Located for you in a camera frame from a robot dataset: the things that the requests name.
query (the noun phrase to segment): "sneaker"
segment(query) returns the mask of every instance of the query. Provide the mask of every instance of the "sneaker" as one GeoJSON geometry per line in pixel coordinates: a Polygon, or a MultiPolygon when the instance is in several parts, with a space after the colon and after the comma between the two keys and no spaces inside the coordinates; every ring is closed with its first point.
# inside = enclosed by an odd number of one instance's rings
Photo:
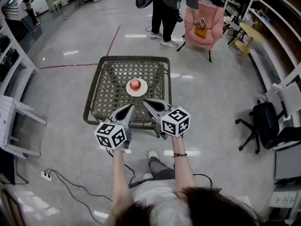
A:
{"type": "Polygon", "coordinates": [[[143,175],[143,179],[153,179],[153,176],[152,176],[152,174],[151,173],[145,173],[144,175],[143,175]]]}
{"type": "Polygon", "coordinates": [[[147,157],[151,158],[151,157],[156,157],[159,159],[159,154],[155,151],[155,150],[151,150],[147,152],[147,157]]]}
{"type": "Polygon", "coordinates": [[[150,33],[150,37],[151,37],[152,39],[162,39],[162,38],[163,38],[163,35],[162,35],[160,32],[158,32],[157,34],[151,32],[151,33],[150,33]]]}
{"type": "Polygon", "coordinates": [[[178,47],[179,44],[173,40],[170,40],[168,42],[165,42],[164,40],[161,40],[161,44],[163,45],[167,45],[167,46],[170,46],[170,47],[178,47]]]}

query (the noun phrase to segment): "red apple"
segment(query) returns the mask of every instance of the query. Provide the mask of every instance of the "red apple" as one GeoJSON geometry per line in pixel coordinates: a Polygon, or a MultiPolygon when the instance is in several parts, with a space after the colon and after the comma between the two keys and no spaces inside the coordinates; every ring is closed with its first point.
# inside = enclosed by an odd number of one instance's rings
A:
{"type": "Polygon", "coordinates": [[[141,87],[141,82],[139,80],[132,80],[130,82],[130,87],[133,91],[138,91],[141,87]]]}

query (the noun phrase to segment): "electrical outlet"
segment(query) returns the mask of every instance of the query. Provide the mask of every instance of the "electrical outlet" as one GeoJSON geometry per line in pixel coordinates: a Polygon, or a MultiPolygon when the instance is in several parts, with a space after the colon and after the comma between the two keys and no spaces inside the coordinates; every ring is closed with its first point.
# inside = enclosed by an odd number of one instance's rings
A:
{"type": "Polygon", "coordinates": [[[46,179],[47,181],[51,182],[51,176],[48,173],[41,172],[42,178],[46,179]]]}

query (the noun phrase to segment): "floor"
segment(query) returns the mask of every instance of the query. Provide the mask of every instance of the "floor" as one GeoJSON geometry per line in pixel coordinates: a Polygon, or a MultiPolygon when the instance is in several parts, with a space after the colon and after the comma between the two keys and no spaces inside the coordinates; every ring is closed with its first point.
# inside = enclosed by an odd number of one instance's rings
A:
{"type": "MultiPolygon", "coordinates": [[[[181,11],[184,14],[184,3],[181,11]]],[[[96,68],[93,64],[107,54],[164,56],[171,63],[173,104],[191,113],[184,140],[188,149],[200,152],[189,157],[193,172],[208,175],[224,195],[248,196],[253,208],[263,214],[274,188],[274,154],[262,149],[255,155],[254,141],[239,152],[238,146],[250,131],[234,123],[238,117],[250,120],[248,113],[263,92],[253,64],[249,59],[239,64],[239,52],[227,46],[228,35],[215,44],[212,63],[203,50],[185,46],[176,52],[175,48],[164,47],[159,40],[148,38],[145,31],[151,24],[151,14],[151,6],[137,9],[135,0],[86,4],[45,44],[34,60],[41,69],[33,77],[24,103],[48,123],[43,126],[27,118],[17,123],[20,146],[41,151],[41,157],[18,160],[19,174],[30,181],[42,170],[52,168],[93,194],[110,195],[111,157],[98,148],[93,135],[96,126],[82,118],[96,68]]],[[[177,24],[173,36],[180,39],[183,33],[184,24],[177,24]]],[[[171,150],[170,139],[157,139],[152,131],[133,130],[131,146],[132,153],[125,155],[125,162],[135,170],[136,179],[147,172],[146,152],[150,149],[159,152],[162,162],[173,165],[173,158],[164,156],[165,150],[171,150]]],[[[88,209],[52,176],[52,182],[37,176],[29,185],[9,187],[22,204],[27,225],[97,225],[88,209]]],[[[196,182],[209,186],[205,177],[196,178],[196,182]]],[[[92,213],[109,212],[107,199],[70,188],[92,213]]]]}
{"type": "Polygon", "coordinates": [[[56,20],[56,18],[60,16],[64,11],[66,11],[68,7],[74,2],[78,1],[71,1],[68,5],[60,8],[59,10],[56,10],[55,12],[49,12],[47,10],[38,17],[39,22],[41,22],[40,28],[37,29],[36,32],[28,32],[24,36],[24,38],[19,42],[21,48],[25,51],[25,53],[27,53],[32,48],[32,46],[39,39],[42,33],[49,29],[49,27],[56,20]]]}

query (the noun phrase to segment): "pink armchair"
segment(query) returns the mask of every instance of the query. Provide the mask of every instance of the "pink armchair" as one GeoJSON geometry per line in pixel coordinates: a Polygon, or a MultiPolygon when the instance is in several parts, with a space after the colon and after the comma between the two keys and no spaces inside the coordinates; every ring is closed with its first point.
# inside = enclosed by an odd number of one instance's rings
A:
{"type": "Polygon", "coordinates": [[[185,42],[180,49],[186,44],[190,43],[197,47],[209,50],[209,61],[211,62],[211,53],[213,45],[216,41],[222,38],[222,27],[224,25],[224,9],[215,5],[206,4],[204,2],[198,2],[198,11],[200,17],[203,17],[206,22],[207,32],[206,38],[203,39],[195,34],[196,26],[191,25],[193,23],[191,8],[186,9],[185,15],[185,42]]]}

